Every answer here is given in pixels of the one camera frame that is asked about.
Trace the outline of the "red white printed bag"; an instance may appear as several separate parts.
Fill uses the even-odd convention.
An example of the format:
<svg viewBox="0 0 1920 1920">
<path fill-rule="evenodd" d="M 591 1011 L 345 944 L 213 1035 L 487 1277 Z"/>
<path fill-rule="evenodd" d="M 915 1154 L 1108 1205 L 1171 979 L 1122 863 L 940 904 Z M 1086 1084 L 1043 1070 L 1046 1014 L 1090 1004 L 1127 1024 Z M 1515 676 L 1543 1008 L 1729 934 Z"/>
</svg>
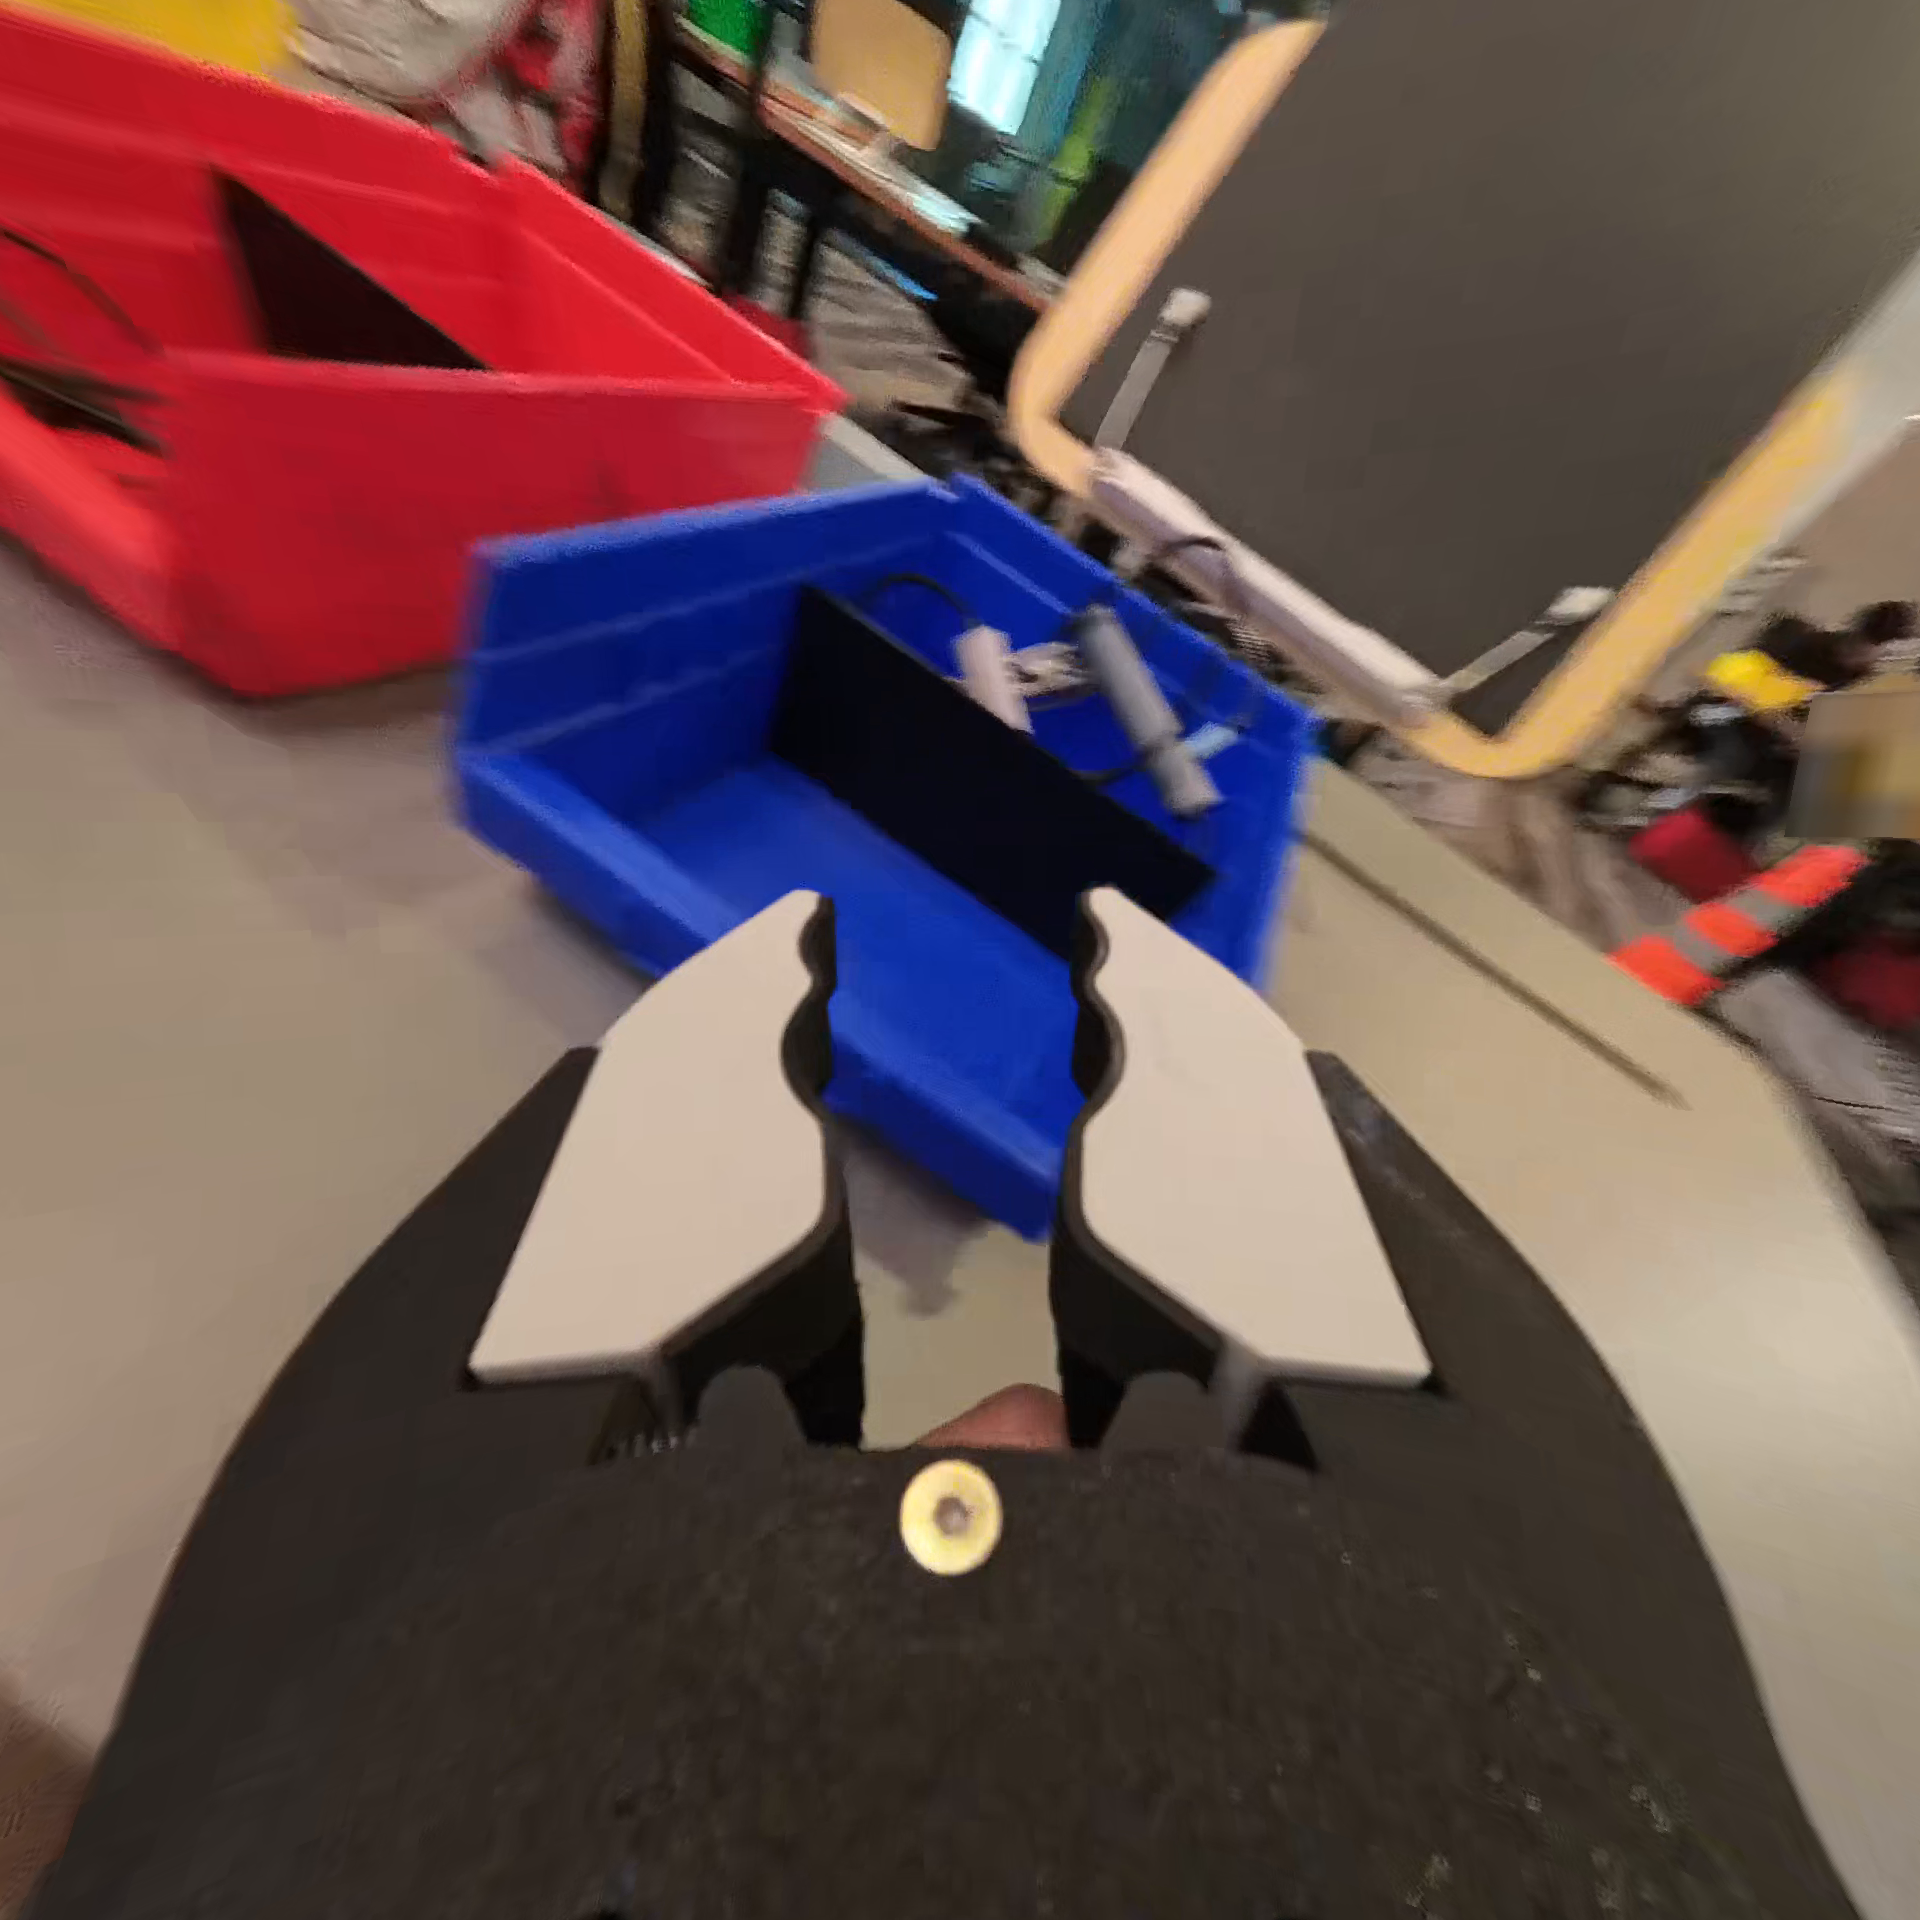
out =
<svg viewBox="0 0 1920 1920">
<path fill-rule="evenodd" d="M 313 88 L 580 189 L 603 114 L 603 3 L 290 3 Z"/>
</svg>

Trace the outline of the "yellow plastic bin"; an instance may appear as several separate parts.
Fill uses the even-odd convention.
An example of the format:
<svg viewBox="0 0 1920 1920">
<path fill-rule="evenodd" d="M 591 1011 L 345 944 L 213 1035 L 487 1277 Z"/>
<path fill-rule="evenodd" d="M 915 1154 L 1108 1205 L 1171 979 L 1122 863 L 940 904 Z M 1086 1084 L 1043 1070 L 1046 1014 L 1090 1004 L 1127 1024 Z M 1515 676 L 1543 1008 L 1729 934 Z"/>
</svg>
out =
<svg viewBox="0 0 1920 1920">
<path fill-rule="evenodd" d="M 289 3 L 7 3 L 89 32 L 145 42 L 171 54 L 277 77 L 293 47 Z"/>
</svg>

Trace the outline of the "black cable gold plug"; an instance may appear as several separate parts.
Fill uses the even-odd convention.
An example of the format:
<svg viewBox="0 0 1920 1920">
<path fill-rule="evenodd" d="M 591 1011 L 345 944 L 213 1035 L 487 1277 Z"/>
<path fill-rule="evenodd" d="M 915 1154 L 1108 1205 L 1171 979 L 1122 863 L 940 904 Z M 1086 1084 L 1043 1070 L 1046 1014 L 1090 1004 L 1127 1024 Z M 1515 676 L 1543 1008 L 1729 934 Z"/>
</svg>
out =
<svg viewBox="0 0 1920 1920">
<path fill-rule="evenodd" d="M 35 268 L 54 275 L 70 298 L 129 342 L 137 359 L 147 364 L 162 359 L 162 344 L 153 332 L 69 255 L 12 223 L 3 227 L 3 240 L 5 252 L 26 255 Z M 167 460 L 170 447 L 153 426 L 162 395 L 153 386 L 89 365 L 51 320 L 29 311 L 12 293 L 3 294 L 3 318 L 5 388 L 35 421 L 54 431 L 92 434 L 145 460 Z"/>
</svg>

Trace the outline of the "black divider in red bin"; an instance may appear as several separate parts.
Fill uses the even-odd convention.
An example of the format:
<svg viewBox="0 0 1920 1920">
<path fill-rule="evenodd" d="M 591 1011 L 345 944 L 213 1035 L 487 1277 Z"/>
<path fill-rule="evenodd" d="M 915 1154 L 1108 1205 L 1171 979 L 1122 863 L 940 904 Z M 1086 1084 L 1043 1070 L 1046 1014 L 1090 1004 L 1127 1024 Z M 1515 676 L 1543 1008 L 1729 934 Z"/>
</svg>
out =
<svg viewBox="0 0 1920 1920">
<path fill-rule="evenodd" d="M 482 373 L 487 362 L 229 171 L 210 174 L 257 344 L 286 362 Z"/>
</svg>

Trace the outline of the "blue plastic bin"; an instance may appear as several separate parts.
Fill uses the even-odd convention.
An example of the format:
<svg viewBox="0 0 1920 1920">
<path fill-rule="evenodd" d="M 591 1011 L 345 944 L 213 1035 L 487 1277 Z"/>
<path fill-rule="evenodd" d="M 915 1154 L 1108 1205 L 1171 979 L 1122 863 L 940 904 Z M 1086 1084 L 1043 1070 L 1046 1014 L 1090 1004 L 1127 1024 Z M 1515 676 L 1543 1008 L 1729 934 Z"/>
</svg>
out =
<svg viewBox="0 0 1920 1920">
<path fill-rule="evenodd" d="M 1093 783 L 1215 867 L 1165 924 L 1260 984 L 1317 724 L 1210 636 L 974 479 L 778 495 L 475 563 L 452 778 L 468 829 L 628 964 L 663 975 L 793 892 L 831 901 L 830 1107 L 1022 1237 L 1043 1237 L 1077 1114 L 1068 955 L 1025 936 L 771 750 L 799 589 L 958 685 L 953 637 L 1066 640 L 1108 603 L 1194 731 L 1221 804 L 1175 820 L 1142 773 Z M 1134 750 L 1093 690 L 1030 733 L 1081 778 Z"/>
</svg>

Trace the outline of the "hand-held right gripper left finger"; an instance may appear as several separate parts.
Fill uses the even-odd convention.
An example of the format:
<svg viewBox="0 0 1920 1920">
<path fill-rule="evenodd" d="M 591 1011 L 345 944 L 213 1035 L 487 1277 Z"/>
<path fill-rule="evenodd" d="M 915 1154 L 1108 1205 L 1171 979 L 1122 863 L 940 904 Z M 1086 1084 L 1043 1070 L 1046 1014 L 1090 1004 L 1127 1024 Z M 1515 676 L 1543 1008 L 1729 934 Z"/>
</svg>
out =
<svg viewBox="0 0 1920 1920">
<path fill-rule="evenodd" d="M 617 1378 L 687 1426 L 730 1368 L 858 1440 L 849 1187 L 825 1122 L 835 911 L 787 894 L 602 1038 L 492 1309 L 477 1386 Z"/>
</svg>

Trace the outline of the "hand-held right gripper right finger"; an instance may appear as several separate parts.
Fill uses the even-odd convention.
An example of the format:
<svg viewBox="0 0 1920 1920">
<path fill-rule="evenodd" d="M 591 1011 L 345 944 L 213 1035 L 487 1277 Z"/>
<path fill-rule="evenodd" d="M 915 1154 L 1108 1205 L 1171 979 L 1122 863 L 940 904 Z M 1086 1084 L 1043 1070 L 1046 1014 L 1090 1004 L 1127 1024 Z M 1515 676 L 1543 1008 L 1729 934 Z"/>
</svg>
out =
<svg viewBox="0 0 1920 1920">
<path fill-rule="evenodd" d="M 1049 1234 L 1069 1443 L 1175 1375 L 1229 1450 L 1302 1450 L 1290 1386 L 1436 1383 L 1310 1052 L 1244 979 L 1113 887 L 1071 934 L 1084 1096 Z"/>
</svg>

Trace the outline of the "grey hub with cable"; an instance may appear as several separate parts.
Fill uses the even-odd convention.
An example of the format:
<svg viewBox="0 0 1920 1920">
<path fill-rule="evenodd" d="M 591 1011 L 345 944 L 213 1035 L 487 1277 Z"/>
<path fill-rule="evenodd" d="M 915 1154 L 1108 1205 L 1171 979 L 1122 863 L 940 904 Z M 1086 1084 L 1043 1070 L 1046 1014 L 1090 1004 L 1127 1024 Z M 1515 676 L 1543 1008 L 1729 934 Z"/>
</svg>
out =
<svg viewBox="0 0 1920 1920">
<path fill-rule="evenodd" d="M 1079 662 L 1079 688 L 1093 688 L 1106 702 L 1134 750 L 1118 773 L 1089 780 L 1116 783 L 1142 773 L 1175 820 L 1190 826 L 1207 819 L 1221 804 L 1221 790 L 1118 613 L 1105 602 L 1079 608 L 1066 622 L 1066 646 Z M 1018 651 L 999 628 L 983 622 L 964 627 L 950 642 L 950 661 L 975 706 L 1018 733 L 1033 733 Z"/>
</svg>

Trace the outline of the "grey desk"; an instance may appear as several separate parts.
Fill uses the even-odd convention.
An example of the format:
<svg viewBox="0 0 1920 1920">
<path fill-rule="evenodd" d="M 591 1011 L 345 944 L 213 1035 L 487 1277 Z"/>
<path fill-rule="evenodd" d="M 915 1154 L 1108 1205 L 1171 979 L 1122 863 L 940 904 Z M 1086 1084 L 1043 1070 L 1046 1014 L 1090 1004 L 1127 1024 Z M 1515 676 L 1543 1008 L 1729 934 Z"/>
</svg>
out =
<svg viewBox="0 0 1920 1920">
<path fill-rule="evenodd" d="M 444 693 L 219 703 L 5 549 L 5 1915 L 188 1523 L 396 1220 L 635 997 L 450 820 Z M 1594 1336 L 1858 1906 L 1915 1915 L 1915 1176 L 1873 1048 L 1598 949 L 1653 892 L 1540 788 L 1311 788 L 1270 999 Z"/>
</svg>

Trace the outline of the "red plastic bin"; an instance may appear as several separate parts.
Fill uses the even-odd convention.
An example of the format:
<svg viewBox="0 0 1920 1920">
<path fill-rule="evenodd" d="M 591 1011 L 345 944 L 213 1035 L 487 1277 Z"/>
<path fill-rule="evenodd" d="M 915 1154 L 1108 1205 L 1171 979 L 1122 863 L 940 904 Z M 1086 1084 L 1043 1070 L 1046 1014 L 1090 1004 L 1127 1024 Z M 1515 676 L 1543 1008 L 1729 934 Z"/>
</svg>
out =
<svg viewBox="0 0 1920 1920">
<path fill-rule="evenodd" d="M 5 532 L 162 653 L 247 694 L 454 651 L 492 536 L 793 486 L 844 391 L 559 182 L 439 130 L 20 10 L 3 212 L 162 344 L 147 364 L 26 255 L 5 293 L 153 386 L 167 460 L 5 388 Z M 353 368 L 257 344 L 229 171 L 487 362 Z"/>
</svg>

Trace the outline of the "orange traffic cone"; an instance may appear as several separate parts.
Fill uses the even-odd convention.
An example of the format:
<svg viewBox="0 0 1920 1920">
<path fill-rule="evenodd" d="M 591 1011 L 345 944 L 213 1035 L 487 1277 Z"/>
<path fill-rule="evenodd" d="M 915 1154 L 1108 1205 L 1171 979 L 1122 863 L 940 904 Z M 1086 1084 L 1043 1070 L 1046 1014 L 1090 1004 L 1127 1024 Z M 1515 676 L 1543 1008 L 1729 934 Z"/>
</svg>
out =
<svg viewBox="0 0 1920 1920">
<path fill-rule="evenodd" d="M 1867 871 L 1870 852 L 1846 843 L 1794 847 L 1735 890 L 1693 902 L 1667 928 L 1618 946 L 1610 963 L 1667 1004 L 1699 1011 L 1741 971 L 1771 964 L 1815 915 Z"/>
</svg>

